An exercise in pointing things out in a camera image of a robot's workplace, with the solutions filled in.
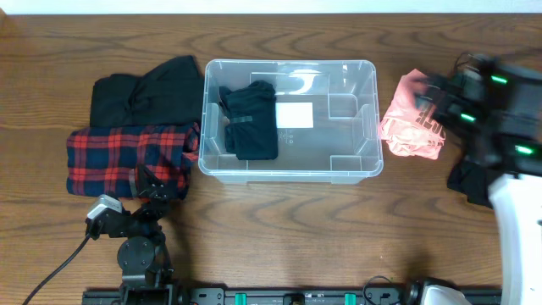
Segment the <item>pink t-shirt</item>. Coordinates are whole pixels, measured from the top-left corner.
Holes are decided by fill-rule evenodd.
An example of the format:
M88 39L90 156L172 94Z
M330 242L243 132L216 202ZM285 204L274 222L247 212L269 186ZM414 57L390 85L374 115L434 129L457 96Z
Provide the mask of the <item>pink t-shirt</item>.
M418 69L403 75L380 122L380 138L390 151L400 157L422 157L436 160L445 144L443 126L431 118L434 106L415 103L415 94L427 87L427 76Z

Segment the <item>dark navy garment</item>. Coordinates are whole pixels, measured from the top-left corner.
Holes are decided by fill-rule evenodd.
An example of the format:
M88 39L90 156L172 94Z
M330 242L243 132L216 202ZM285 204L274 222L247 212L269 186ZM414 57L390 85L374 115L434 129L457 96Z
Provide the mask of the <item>dark navy garment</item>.
M232 91L219 88L220 106L229 123L224 127L227 153L239 160L273 160L278 157L276 96L272 84L256 80Z

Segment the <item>black garment with tape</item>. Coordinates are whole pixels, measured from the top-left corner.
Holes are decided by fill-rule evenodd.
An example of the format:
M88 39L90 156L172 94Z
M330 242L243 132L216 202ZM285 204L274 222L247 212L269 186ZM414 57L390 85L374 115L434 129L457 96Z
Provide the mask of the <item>black garment with tape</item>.
M452 168L447 187L466 195L469 203L493 208L489 201L489 186L498 176L494 170L463 159Z

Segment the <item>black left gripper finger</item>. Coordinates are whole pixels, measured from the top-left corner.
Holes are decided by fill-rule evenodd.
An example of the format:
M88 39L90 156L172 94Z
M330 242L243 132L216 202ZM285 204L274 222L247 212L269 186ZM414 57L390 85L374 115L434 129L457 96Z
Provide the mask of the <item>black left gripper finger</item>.
M143 198L146 195L146 174L142 167L131 169L129 172L129 183L132 197Z
M141 196L158 200L170 199L166 185L145 165L141 166Z

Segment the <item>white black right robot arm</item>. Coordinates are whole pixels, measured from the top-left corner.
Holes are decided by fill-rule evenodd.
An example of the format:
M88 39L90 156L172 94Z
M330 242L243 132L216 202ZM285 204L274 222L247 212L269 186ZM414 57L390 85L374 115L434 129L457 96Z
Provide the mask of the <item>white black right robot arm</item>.
M417 105L462 140L467 160L498 173L487 189L499 227L499 304L541 302L541 74L473 56L423 79Z

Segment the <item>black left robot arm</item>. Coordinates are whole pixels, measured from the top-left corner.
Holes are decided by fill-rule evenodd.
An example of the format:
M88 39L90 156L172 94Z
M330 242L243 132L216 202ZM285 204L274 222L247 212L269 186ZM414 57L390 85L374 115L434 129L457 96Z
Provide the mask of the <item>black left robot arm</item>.
M100 225L102 234L126 239L117 254L122 269L119 303L176 304L174 269L158 223L170 211L175 192L143 164L137 166L136 174L136 195L144 200L141 207L134 213L107 208Z

